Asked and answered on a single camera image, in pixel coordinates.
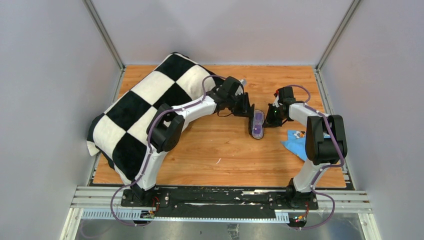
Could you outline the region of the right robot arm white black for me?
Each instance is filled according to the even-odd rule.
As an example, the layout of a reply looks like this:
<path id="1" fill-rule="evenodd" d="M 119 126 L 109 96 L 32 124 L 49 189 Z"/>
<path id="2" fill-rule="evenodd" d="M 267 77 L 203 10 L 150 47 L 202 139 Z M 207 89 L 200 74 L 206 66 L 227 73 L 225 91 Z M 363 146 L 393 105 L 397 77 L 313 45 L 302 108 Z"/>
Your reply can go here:
<path id="1" fill-rule="evenodd" d="M 306 161 L 285 190 L 286 204 L 298 209 L 315 194 L 315 186 L 328 168 L 341 168 L 348 153 L 344 119 L 326 114 L 294 96 L 293 86 L 279 88 L 268 105 L 264 128 L 281 127 L 285 122 L 299 122 L 306 127 Z"/>

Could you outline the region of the black glasses case beige lining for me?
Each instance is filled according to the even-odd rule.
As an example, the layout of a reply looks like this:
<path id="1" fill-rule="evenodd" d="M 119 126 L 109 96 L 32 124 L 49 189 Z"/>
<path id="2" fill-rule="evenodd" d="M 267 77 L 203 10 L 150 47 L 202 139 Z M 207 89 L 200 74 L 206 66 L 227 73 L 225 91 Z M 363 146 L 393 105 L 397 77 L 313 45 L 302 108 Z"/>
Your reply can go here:
<path id="1" fill-rule="evenodd" d="M 264 136 L 264 124 L 265 113 L 262 110 L 255 109 L 254 105 L 252 106 L 252 112 L 249 116 L 248 122 L 248 133 L 251 137 L 256 140 L 260 140 Z"/>

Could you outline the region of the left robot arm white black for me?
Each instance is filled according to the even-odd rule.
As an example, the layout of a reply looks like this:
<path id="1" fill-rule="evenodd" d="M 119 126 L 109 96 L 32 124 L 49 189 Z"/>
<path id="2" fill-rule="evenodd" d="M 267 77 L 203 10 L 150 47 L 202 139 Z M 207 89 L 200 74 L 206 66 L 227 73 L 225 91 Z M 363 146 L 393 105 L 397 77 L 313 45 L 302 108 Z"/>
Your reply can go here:
<path id="1" fill-rule="evenodd" d="M 203 91 L 197 99 L 182 105 L 162 104 L 147 128 L 147 152 L 140 173 L 130 184 L 134 200 L 140 206 L 149 206 L 153 201 L 157 175 L 168 152 L 176 147 L 187 126 L 204 116 L 218 114 L 228 109 L 236 117 L 252 120 L 255 106 L 250 104 L 245 91 L 247 81 L 227 77 L 222 85 Z"/>

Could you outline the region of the pink transparent sunglasses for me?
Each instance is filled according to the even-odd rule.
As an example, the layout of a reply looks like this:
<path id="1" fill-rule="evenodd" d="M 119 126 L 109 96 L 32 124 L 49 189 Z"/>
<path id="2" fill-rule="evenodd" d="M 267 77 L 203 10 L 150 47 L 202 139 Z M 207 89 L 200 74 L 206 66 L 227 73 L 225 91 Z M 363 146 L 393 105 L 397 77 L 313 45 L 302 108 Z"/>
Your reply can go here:
<path id="1" fill-rule="evenodd" d="M 253 112 L 251 133 L 254 139 L 260 140 L 264 136 L 264 124 L 265 114 L 263 111 L 255 109 Z"/>

